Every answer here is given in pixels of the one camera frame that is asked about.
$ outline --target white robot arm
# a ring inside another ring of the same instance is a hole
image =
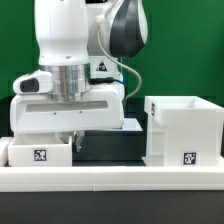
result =
[[[20,142],[121,128],[125,90],[117,65],[127,67],[117,58],[136,55],[148,34],[142,0],[36,0],[35,27],[40,70],[13,84],[12,166],[21,161],[14,150]]]

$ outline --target black cable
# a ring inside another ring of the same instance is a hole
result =
[[[124,86],[124,99],[125,99],[127,96],[127,87],[122,81],[114,79],[113,77],[90,79],[90,85],[111,84],[114,82],[118,82]]]

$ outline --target white bin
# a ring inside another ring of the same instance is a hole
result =
[[[21,134],[8,146],[9,165],[15,167],[71,167],[72,136],[67,144],[56,134]]]
[[[224,109],[199,97],[146,96],[148,166],[216,166]]]

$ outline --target green background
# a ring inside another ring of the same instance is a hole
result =
[[[125,62],[143,87],[136,95],[197,95],[224,106],[224,1],[144,0],[149,39]],[[34,0],[0,1],[0,99],[13,81],[38,68]],[[129,91],[136,80],[125,73]]]

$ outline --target cable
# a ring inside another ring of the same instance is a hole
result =
[[[110,6],[110,8],[106,11],[106,13],[105,13],[105,18],[111,13],[112,9],[115,7],[115,5],[116,5],[119,1],[120,1],[120,0],[115,0],[115,1],[113,2],[113,4]],[[99,45],[100,45],[100,48],[101,48],[102,52],[105,54],[105,56],[106,56],[107,58],[109,58],[112,62],[114,62],[115,64],[117,64],[118,66],[120,66],[120,67],[122,67],[122,68],[124,68],[124,69],[126,69],[126,70],[128,70],[128,71],[130,71],[131,73],[133,73],[133,74],[137,77],[137,79],[138,79],[138,85],[137,85],[136,89],[135,89],[132,93],[130,93],[129,95],[127,95],[127,96],[125,97],[125,99],[129,99],[129,98],[131,98],[132,96],[134,96],[134,95],[140,90],[140,88],[141,88],[141,86],[142,86],[142,78],[141,78],[141,76],[139,75],[139,73],[138,73],[137,71],[135,71],[134,69],[128,67],[127,65],[124,65],[124,64],[122,64],[122,63],[116,61],[113,57],[111,57],[111,56],[106,52],[106,50],[105,50],[104,47],[102,46],[102,42],[101,42],[101,39],[100,39],[100,27],[98,28],[97,36],[98,36],[98,43],[99,43]]]
[[[142,78],[141,78],[141,76],[139,75],[139,73],[138,73],[137,71],[135,71],[134,69],[128,67],[127,65],[124,65],[124,64],[122,64],[122,63],[116,61],[114,58],[112,58],[112,57],[106,52],[106,50],[103,48],[102,43],[101,43],[101,40],[100,40],[100,28],[98,28],[98,35],[97,35],[97,36],[98,36],[98,43],[99,43],[100,48],[101,48],[101,50],[103,51],[103,53],[104,53],[104,54],[105,54],[105,55],[106,55],[112,62],[114,62],[115,64],[119,65],[120,67],[122,67],[122,68],[124,68],[124,69],[127,69],[128,71],[130,71],[131,73],[133,73],[133,74],[137,77],[137,79],[138,79],[138,85],[137,85],[136,89],[135,89],[132,93],[128,94],[128,95],[125,97],[126,100],[129,99],[129,98],[131,98],[132,96],[134,96],[134,95],[140,90],[140,88],[141,88],[141,86],[142,86]]]

